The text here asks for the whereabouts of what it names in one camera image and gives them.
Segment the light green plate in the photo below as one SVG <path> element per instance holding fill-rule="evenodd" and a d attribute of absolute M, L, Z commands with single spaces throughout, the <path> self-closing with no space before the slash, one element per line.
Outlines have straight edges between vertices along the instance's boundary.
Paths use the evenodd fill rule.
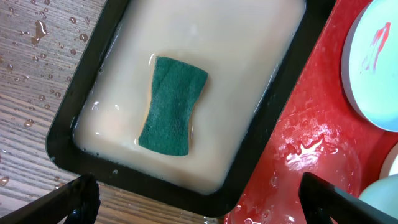
<path fill-rule="evenodd" d="M 363 190 L 359 199 L 370 206 L 397 218 L 398 183 L 397 174 L 380 179 Z"/>

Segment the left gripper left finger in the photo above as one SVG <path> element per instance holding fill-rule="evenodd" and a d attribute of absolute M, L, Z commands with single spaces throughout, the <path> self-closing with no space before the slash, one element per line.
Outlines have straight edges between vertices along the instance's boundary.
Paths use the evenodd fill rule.
<path fill-rule="evenodd" d="M 93 174 L 82 175 L 1 218 L 1 223 L 94 223 L 100 189 Z"/>

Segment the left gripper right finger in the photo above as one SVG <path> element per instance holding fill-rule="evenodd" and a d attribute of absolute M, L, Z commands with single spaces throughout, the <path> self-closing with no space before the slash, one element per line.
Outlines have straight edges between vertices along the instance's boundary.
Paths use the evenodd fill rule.
<path fill-rule="evenodd" d="M 298 196 L 308 224 L 397 223 L 397 219 L 370 206 L 333 184 L 305 172 Z"/>

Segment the white plate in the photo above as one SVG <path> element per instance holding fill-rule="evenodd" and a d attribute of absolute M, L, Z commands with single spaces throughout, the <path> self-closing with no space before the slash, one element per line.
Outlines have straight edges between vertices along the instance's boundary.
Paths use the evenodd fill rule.
<path fill-rule="evenodd" d="M 398 144 L 396 144 L 388 153 L 386 159 L 383 162 L 379 178 L 384 179 L 391 175 L 397 174 L 398 164 Z"/>

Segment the green scouring sponge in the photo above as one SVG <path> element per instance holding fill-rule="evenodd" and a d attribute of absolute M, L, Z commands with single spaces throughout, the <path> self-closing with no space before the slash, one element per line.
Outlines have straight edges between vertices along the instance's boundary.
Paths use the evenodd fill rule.
<path fill-rule="evenodd" d="M 207 79 L 208 73 L 196 66 L 157 57 L 139 145 L 168 156 L 188 155 L 190 116 Z"/>

